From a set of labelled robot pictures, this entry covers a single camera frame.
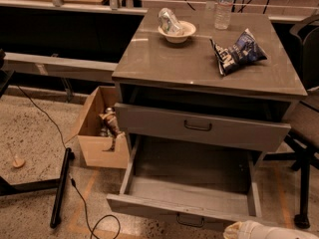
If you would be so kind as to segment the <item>white padded gripper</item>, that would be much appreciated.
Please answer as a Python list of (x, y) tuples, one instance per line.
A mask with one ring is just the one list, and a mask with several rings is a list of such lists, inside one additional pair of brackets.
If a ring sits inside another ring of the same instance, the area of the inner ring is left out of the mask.
[(254, 221), (235, 222), (223, 232), (224, 239), (266, 239), (266, 227)]

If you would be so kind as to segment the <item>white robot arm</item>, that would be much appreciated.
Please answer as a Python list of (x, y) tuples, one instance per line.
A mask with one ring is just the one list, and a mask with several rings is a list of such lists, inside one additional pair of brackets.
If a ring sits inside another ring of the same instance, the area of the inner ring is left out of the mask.
[(255, 221), (235, 222), (223, 232), (224, 239), (319, 239), (300, 230), (265, 226)]

